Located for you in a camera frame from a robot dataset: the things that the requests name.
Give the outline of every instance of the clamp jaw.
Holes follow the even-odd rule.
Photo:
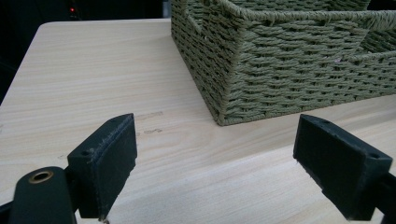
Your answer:
[[[383,223],[396,223],[392,158],[335,124],[301,115],[293,157],[348,220],[370,220],[377,207]]]
[[[106,220],[137,157],[134,115],[108,120],[68,156],[68,166],[45,167],[21,178],[14,201],[0,207],[0,223],[77,223]]]

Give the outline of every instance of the green woven basket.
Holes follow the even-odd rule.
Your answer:
[[[172,36],[219,125],[268,119],[396,93],[396,11],[367,5],[172,0]]]

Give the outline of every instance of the wood grain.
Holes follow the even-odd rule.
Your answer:
[[[0,203],[20,177],[66,167],[71,150],[126,113],[135,114],[138,159],[110,223],[349,223],[292,158],[299,115],[218,126],[169,20],[39,29],[0,107]],[[394,95],[306,114],[396,158]],[[372,223],[381,218],[375,211]]]

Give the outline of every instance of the black rubber pad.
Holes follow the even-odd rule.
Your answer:
[[[293,157],[349,220],[370,220],[372,188],[389,172],[392,158],[335,124],[301,115]]]
[[[80,183],[81,217],[106,218],[136,156],[133,114],[108,120],[68,155],[68,172]]]

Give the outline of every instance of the wooden table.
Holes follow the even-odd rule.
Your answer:
[[[69,152],[126,113],[135,114],[137,165],[110,223],[349,223],[292,157],[299,115],[218,126],[169,20],[39,29],[0,107],[0,204],[23,175],[66,167]],[[396,158],[394,95],[306,114]],[[381,218],[375,211],[373,223]]]

